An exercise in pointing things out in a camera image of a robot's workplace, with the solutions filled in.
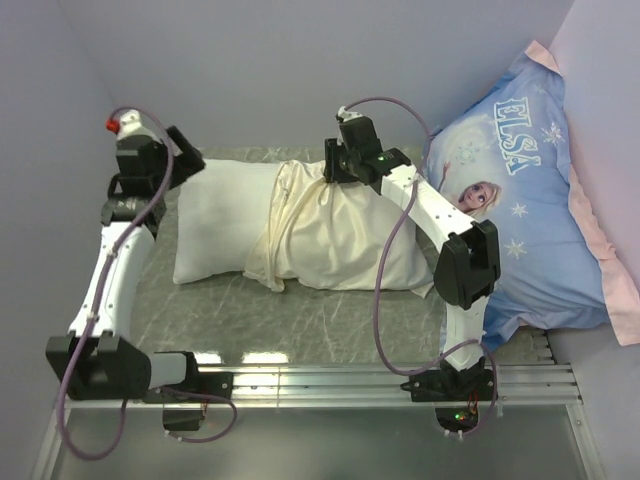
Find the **cream pillowcase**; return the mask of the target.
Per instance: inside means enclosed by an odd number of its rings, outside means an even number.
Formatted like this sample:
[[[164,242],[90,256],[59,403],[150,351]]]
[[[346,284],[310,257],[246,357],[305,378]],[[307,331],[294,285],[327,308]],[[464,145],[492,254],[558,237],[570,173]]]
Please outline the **cream pillowcase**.
[[[423,297],[433,276],[416,226],[401,208],[360,183],[327,183],[323,163],[280,164],[268,222],[244,274],[274,292],[295,279],[335,291],[411,291]]]

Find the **white pillow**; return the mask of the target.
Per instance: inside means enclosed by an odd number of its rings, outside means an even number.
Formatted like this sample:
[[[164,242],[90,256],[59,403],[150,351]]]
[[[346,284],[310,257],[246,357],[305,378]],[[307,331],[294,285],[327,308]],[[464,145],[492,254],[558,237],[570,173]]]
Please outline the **white pillow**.
[[[180,187],[173,282],[244,270],[268,219],[277,163],[207,159]]]

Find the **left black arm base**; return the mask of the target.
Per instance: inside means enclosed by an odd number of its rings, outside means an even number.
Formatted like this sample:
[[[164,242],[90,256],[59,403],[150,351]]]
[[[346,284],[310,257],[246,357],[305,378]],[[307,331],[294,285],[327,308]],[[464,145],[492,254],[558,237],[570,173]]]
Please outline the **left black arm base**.
[[[232,400],[234,374],[229,371],[197,372],[193,380],[178,385],[156,387],[146,393],[142,402],[162,406],[165,433],[185,443],[206,443],[228,434],[238,419],[238,408]],[[219,433],[204,438],[187,438],[184,433],[198,432],[204,425],[211,406],[228,406],[229,424]]]

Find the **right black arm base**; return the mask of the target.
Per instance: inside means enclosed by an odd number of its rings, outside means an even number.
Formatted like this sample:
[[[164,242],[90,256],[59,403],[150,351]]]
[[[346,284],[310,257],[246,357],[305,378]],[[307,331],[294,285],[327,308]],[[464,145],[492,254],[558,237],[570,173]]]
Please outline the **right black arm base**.
[[[497,380],[483,362],[461,371],[441,367],[410,376],[400,385],[413,403],[434,403],[438,425],[445,433],[464,437],[481,424],[480,403],[495,405]]]

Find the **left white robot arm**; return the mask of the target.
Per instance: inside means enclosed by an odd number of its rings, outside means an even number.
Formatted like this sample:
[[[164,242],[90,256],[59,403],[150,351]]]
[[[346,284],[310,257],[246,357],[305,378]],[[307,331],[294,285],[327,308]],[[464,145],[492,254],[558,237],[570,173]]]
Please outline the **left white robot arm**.
[[[146,354],[129,340],[136,289],[166,213],[165,193],[205,167],[202,154],[175,126],[157,139],[142,127],[119,134],[119,171],[101,209],[99,256],[79,313],[67,334],[51,337],[45,355],[72,400],[139,400],[166,387],[179,402],[195,399],[201,377],[190,352]]]

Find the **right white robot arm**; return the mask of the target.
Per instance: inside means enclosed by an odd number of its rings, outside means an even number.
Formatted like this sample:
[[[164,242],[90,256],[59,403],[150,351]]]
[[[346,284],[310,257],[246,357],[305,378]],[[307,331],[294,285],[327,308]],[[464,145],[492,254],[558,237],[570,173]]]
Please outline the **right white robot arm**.
[[[369,117],[342,108],[336,120],[339,136],[325,140],[325,181],[370,187],[401,208],[401,218],[411,219],[438,252],[434,286],[446,303],[442,360],[451,367],[440,385],[449,398],[463,399],[476,385],[471,370],[484,356],[484,313],[501,274],[497,228],[449,203],[400,150],[385,150]]]

